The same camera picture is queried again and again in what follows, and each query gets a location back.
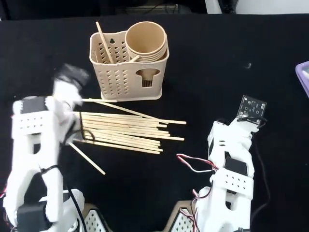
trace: white robotic arm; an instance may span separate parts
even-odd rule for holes
[[[18,231],[68,231],[78,218],[76,209],[71,209],[72,199],[64,201],[67,193],[57,164],[61,144],[72,141],[68,133],[80,128],[73,109],[82,103],[79,90],[87,80],[84,70],[65,65],[55,78],[52,96],[28,97],[13,105],[13,163],[3,206]],[[28,186],[40,172],[47,196],[37,204],[24,204]],[[72,192],[82,210],[83,194],[76,189]]]
[[[201,232],[234,232],[250,228],[254,167],[249,148],[252,133],[265,123],[266,103],[244,96],[237,117],[226,125],[215,121],[208,136],[209,160],[218,170],[196,203]]]

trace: black surface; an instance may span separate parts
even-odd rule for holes
[[[83,90],[99,97],[89,62],[89,38],[98,18],[0,23],[0,155],[1,186],[10,171],[12,102],[25,96],[52,93],[53,73],[63,63],[93,75]],[[295,66],[309,59],[309,15],[167,15],[104,17],[105,32],[127,29],[152,20],[169,39],[163,96],[157,101],[117,105],[159,118],[186,120],[169,125],[184,142],[163,141],[161,155],[78,144],[106,176],[66,147],[60,166],[86,202],[97,205],[115,232],[154,231],[165,226],[178,200],[193,196],[193,188],[209,184],[208,174],[196,174],[175,158],[177,152],[207,157],[206,138],[215,119],[236,117],[244,94],[267,102],[268,123],[256,135],[265,162],[272,201],[253,223],[254,232],[307,231],[309,191],[309,99],[295,74]],[[84,111],[112,111],[86,103]],[[267,196],[256,155],[252,209]],[[36,177],[26,195],[34,201],[44,194]]]

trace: white plastic bracket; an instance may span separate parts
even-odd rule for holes
[[[213,187],[228,189],[250,200],[253,199],[253,179],[245,175],[220,168],[215,175],[211,176],[210,181],[214,181]]]

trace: cup rim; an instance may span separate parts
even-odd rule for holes
[[[143,53],[143,52],[137,52],[135,50],[133,50],[128,44],[127,44],[127,41],[126,41],[126,36],[127,36],[127,33],[130,31],[130,29],[138,24],[142,24],[142,23],[151,23],[151,24],[155,24],[157,26],[159,26],[161,28],[161,30],[163,31],[164,33],[164,41],[163,43],[160,45],[160,47],[158,47],[156,50],[152,51],[152,52],[146,52],[146,53]],[[127,49],[131,50],[133,53],[137,54],[137,55],[152,55],[156,52],[158,52],[160,49],[162,49],[162,47],[164,46],[164,44],[167,42],[167,35],[163,29],[163,27],[155,22],[151,22],[151,21],[142,21],[142,22],[138,22],[136,24],[133,24],[131,27],[129,27],[129,29],[126,31],[126,34],[125,34],[125,42],[126,42],[126,47]]]

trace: paper cup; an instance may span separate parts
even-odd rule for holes
[[[151,56],[159,52],[167,42],[164,29],[154,22],[139,22],[131,26],[125,35],[126,47],[139,56]]]

